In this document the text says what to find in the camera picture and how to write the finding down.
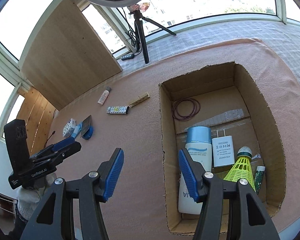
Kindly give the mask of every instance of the green tube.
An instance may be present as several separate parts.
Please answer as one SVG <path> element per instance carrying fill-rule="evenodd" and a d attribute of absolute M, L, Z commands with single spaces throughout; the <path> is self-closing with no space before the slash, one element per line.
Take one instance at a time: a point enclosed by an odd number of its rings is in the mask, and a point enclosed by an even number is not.
<path fill-rule="evenodd" d="M 257 166 L 256 175 L 254 177 L 254 187 L 256 188 L 256 193 L 257 194 L 259 194 L 263 174 L 265 174 L 265 169 L 266 169 L 265 166 Z"/>

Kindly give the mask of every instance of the hand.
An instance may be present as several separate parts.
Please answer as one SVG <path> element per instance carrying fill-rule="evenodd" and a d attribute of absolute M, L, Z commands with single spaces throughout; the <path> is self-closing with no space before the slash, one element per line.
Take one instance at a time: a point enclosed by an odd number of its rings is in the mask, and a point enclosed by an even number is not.
<path fill-rule="evenodd" d="M 45 177 L 45 187 L 26 189 L 19 187 L 17 189 L 18 210 L 20 215 L 29 220 L 34 210 L 38 206 L 43 194 L 48 190 L 54 180 L 57 178 L 55 173 L 51 173 Z"/>

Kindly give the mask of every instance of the wall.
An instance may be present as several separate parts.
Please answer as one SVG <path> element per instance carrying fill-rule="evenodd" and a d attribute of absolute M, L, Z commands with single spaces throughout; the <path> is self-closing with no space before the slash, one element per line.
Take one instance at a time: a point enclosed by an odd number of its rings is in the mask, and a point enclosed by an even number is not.
<path fill-rule="evenodd" d="M 6 144 L 0 140 L 0 193 L 11 198 L 17 198 L 16 190 L 11 189 L 8 177 L 12 172 Z"/>

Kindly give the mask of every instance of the wooden panel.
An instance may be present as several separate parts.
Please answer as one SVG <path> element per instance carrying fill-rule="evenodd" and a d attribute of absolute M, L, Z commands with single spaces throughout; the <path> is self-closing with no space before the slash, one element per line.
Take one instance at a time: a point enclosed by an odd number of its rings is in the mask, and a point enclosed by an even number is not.
<path fill-rule="evenodd" d="M 122 71 L 72 0 L 50 14 L 22 62 L 23 75 L 58 110 Z"/>
<path fill-rule="evenodd" d="M 25 120 L 26 123 L 28 122 L 34 103 L 36 102 L 39 95 L 39 91 L 37 91 L 33 87 L 30 88 L 29 92 L 25 94 L 25 100 L 23 100 L 22 102 L 16 119 L 22 119 Z"/>
<path fill-rule="evenodd" d="M 37 130 L 39 127 L 40 120 L 42 118 L 43 112 L 46 109 L 48 101 L 44 98 L 43 95 L 39 95 L 37 101 L 34 104 L 34 107 L 31 111 L 29 116 L 28 122 L 26 123 L 26 130 L 27 130 L 27 144 L 29 153 L 32 153 L 32 147 L 34 143 L 34 138 L 37 134 Z"/>
<path fill-rule="evenodd" d="M 49 131 L 50 131 L 50 127 L 52 124 L 52 120 L 53 120 L 53 114 L 54 114 L 54 110 L 55 107 L 48 102 L 42 118 L 40 120 L 39 126 L 38 126 L 38 130 L 37 130 L 37 134 L 35 135 L 34 138 L 34 143 L 33 143 L 33 147 L 32 147 L 32 153 L 37 153 L 40 150 L 42 150 L 44 148 L 44 144 L 46 143 L 48 136 L 49 136 Z"/>
<path fill-rule="evenodd" d="M 24 97 L 17 119 L 26 122 L 28 150 L 32 155 L 44 148 L 55 107 L 34 88 L 24 94 Z"/>

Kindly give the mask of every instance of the yellow shuttlecock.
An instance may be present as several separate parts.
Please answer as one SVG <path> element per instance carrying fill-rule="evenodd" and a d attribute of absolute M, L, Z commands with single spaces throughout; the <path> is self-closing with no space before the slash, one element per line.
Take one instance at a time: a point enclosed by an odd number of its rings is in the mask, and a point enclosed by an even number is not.
<path fill-rule="evenodd" d="M 237 162 L 225 176 L 224 180 L 237 182 L 239 179 L 246 179 L 250 183 L 253 190 L 256 191 L 250 165 L 250 160 L 252 158 L 251 149 L 247 146 L 240 148 L 237 158 Z"/>

